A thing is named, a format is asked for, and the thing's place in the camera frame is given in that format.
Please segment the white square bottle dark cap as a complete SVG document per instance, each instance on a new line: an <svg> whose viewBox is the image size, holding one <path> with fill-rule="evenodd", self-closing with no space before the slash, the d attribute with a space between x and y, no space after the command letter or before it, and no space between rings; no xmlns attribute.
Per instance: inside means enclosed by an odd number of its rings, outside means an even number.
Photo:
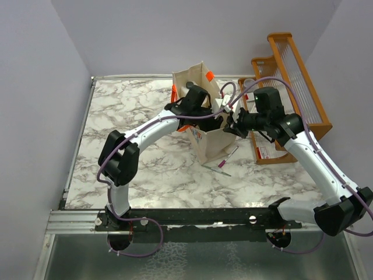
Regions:
<svg viewBox="0 0 373 280"><path fill-rule="evenodd" d="M179 97L185 97L189 90L195 85L195 83L193 81L187 81L185 86L182 86L180 88L180 94L179 94Z"/></svg>

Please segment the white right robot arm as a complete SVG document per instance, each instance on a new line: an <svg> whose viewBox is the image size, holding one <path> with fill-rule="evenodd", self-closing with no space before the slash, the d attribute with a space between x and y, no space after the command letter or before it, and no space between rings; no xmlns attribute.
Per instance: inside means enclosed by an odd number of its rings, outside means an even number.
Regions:
<svg viewBox="0 0 373 280"><path fill-rule="evenodd" d="M313 223L335 236L360 220L372 202L372 190L360 188L336 166L300 115L285 113L277 89L259 88L254 99L256 112L232 109L224 131L241 138L250 131L266 132L297 159L323 195L322 201L280 199L271 205L269 224L281 228L290 220Z"/></svg>

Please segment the cream floral canvas bag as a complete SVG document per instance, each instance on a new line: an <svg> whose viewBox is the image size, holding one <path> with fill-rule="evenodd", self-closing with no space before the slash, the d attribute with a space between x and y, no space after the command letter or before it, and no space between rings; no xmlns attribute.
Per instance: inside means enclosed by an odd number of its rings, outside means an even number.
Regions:
<svg viewBox="0 0 373 280"><path fill-rule="evenodd" d="M207 90L211 96L211 101L221 97L220 88L214 78L213 72L201 62L186 70L173 72L172 102L180 98L180 88L185 86L187 81L193 81L196 85ZM222 127L206 132L200 130L198 127L185 125L178 132L186 132L196 153L196 157L201 164L227 155L228 150L233 147L236 139L235 135L225 133Z"/></svg>

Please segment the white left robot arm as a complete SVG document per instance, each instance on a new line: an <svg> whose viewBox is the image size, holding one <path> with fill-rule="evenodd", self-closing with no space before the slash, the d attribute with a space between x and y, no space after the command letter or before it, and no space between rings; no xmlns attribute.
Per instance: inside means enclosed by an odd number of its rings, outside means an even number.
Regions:
<svg viewBox="0 0 373 280"><path fill-rule="evenodd" d="M186 96L166 104L148 122L125 133L113 130L108 135L98 159L97 180L108 187L107 209L109 224L116 230L125 229L129 222L129 183L138 172L140 154L165 135L190 125L205 130L219 129L222 112L232 102L224 95L212 100L202 87L190 85Z"/></svg>

